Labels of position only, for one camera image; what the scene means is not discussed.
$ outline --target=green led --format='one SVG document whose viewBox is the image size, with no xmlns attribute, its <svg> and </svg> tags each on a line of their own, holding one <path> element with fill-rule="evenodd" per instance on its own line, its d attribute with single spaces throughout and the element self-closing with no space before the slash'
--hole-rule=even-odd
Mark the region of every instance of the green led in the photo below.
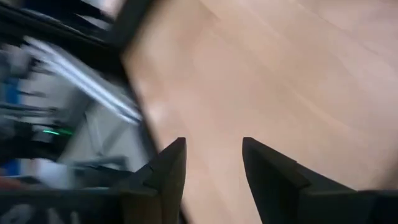
<svg viewBox="0 0 398 224">
<path fill-rule="evenodd" d="M 66 130 L 66 129 L 59 129 L 58 131 L 59 131 L 60 133 L 62 133 L 62 134 L 69 134 L 69 135 L 72 135 L 72 134 L 73 134 L 71 131 Z"/>
<path fill-rule="evenodd" d="M 56 134 L 59 135 L 60 133 L 56 133 L 55 131 L 50 131 L 50 130 L 44 130 L 44 133 L 49 133 L 49 134 Z"/>
</svg>

